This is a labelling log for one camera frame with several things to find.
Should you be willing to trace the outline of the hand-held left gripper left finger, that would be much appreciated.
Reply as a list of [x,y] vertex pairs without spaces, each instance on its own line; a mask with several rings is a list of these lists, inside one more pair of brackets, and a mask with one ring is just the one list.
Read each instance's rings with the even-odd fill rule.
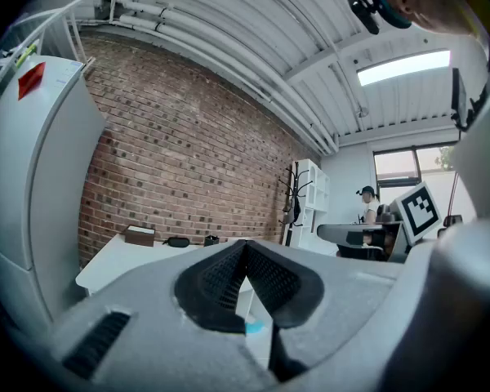
[[74,306],[48,350],[73,386],[101,391],[264,391],[277,384],[235,312],[244,241],[129,270]]

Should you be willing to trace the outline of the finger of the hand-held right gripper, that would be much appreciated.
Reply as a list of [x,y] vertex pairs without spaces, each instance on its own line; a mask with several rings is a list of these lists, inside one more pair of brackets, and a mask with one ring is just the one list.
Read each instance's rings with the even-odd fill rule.
[[381,231],[382,225],[319,225],[316,234],[323,240],[347,247],[362,247],[363,234]]
[[339,246],[336,252],[337,257],[350,258],[355,260],[387,260],[388,256],[380,248],[354,248]]

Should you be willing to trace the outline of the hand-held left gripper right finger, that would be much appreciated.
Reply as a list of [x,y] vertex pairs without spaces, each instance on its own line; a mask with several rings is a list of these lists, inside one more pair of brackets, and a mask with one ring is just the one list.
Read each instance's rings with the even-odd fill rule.
[[254,391],[377,391],[412,318],[412,261],[334,258],[247,241],[247,277],[273,319]]

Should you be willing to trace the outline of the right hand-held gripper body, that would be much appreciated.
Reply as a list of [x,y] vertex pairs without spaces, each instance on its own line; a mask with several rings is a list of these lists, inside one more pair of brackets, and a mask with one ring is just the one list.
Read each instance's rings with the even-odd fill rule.
[[393,221],[385,228],[395,230],[389,262],[405,262],[411,249],[440,224],[439,209],[425,182],[416,185],[390,204]]

